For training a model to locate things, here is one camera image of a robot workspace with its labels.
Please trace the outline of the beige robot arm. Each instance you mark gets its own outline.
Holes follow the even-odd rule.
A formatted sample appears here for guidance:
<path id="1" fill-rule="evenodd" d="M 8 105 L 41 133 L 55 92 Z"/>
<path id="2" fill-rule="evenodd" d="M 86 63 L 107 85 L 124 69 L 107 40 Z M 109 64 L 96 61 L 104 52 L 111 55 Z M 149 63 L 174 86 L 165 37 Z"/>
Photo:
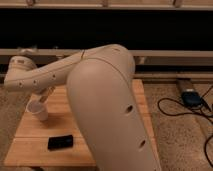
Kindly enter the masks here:
<path id="1" fill-rule="evenodd" d="M 119 44 L 79 51 L 43 67 L 10 59 L 4 86 L 39 93 L 64 85 L 79 130 L 100 171 L 162 171 L 132 87 L 135 61 Z"/>

